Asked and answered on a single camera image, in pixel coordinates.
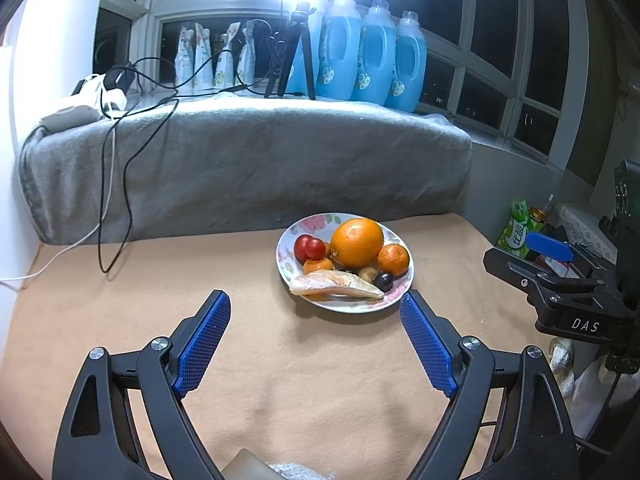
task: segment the orange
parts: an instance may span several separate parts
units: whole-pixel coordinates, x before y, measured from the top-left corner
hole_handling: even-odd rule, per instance
[[[302,266],[302,272],[308,274],[314,270],[334,270],[334,264],[328,258],[322,260],[307,260]]]
[[[409,268],[409,252],[399,244],[385,245],[378,253],[378,267],[400,276]]]
[[[385,243],[382,229],[368,218],[353,218],[341,224],[331,237],[334,262],[361,269],[376,259]]]

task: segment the beige cloth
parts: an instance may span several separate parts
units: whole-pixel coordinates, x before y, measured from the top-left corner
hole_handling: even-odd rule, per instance
[[[462,335],[495,349],[546,348],[524,294],[484,272],[490,244],[466,221],[429,216],[389,227],[411,249],[414,288]],[[138,350],[220,288],[232,300],[231,322],[184,401],[218,467],[246,447],[266,463],[297,462],[336,480],[406,478],[447,399],[432,389],[397,307],[336,314],[290,296],[274,262],[280,233],[136,242],[108,278],[95,246],[86,246],[29,283],[0,372],[0,417],[34,468],[50,478],[68,394],[92,347]],[[44,247],[35,267],[55,251]],[[107,257],[114,251],[106,248]],[[495,416],[494,394],[485,420]],[[139,392],[132,405],[150,467],[167,476]],[[468,474],[481,466],[491,434],[481,430]]]

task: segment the white cable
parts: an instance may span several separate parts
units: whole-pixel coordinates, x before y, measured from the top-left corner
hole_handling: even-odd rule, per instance
[[[104,94],[107,93],[106,88],[104,87],[104,79],[100,82],[100,89],[102,90],[102,92],[104,92]],[[109,107],[109,117],[111,118],[111,125],[113,126],[113,123],[115,123],[115,118],[113,117],[113,109],[111,108],[111,102],[107,99],[107,106]],[[113,189],[113,168],[115,165],[115,160],[116,160],[116,128],[113,129],[112,133],[112,140],[111,140],[111,176],[109,177],[109,193],[107,194],[107,202],[104,206],[104,213],[102,214],[102,221],[104,221],[104,218],[107,216],[107,210],[109,209],[109,200],[111,199],[111,190]],[[56,254],[52,259],[49,260],[49,262],[42,267],[38,272],[34,272],[33,274],[29,274],[28,276],[21,276],[20,278],[0,278],[0,283],[2,282],[19,282],[20,280],[28,280],[30,278],[36,278],[37,276],[41,275],[45,270],[47,270],[47,267],[49,267],[57,257],[62,256],[62,254],[66,253],[67,251],[70,251],[71,249],[75,249],[76,247],[78,247],[78,245],[81,245],[82,243],[84,243],[85,241],[87,241],[89,239],[89,237],[91,235],[93,235],[98,228],[100,227],[100,224],[98,224],[96,227],[94,227],[91,232],[89,232],[89,234],[87,234],[86,236],[84,236],[83,238],[81,238],[80,240],[78,240],[75,244],[70,245],[69,247],[66,247],[64,249],[62,249],[58,254]]]

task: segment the blue bottle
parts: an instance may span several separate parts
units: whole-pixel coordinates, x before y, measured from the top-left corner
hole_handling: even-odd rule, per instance
[[[385,106],[413,112],[420,100],[427,69],[427,41],[420,30],[418,15],[406,10],[398,25],[396,66]]]
[[[355,0],[334,0],[324,17],[316,94],[348,101],[358,73],[362,18]]]
[[[396,24],[391,19],[389,3],[373,0],[362,20],[358,75],[352,101],[383,105],[389,94],[396,60]]]
[[[324,20],[324,7],[320,2],[313,5],[316,8],[311,16],[309,16],[308,26],[309,35],[311,36],[311,57],[314,66],[314,81],[318,80],[318,71],[320,69],[320,32],[322,31],[322,20]],[[305,78],[305,59],[302,54],[302,40],[298,42],[296,56],[293,58],[291,73],[289,74],[289,82],[287,83],[287,92],[300,92],[306,95],[306,78]]]

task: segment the gold can lid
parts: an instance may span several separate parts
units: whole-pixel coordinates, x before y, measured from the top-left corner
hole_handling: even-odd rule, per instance
[[[540,211],[540,209],[532,207],[531,209],[529,209],[529,214],[536,222],[540,222],[541,224],[546,222],[546,214],[543,211]]]

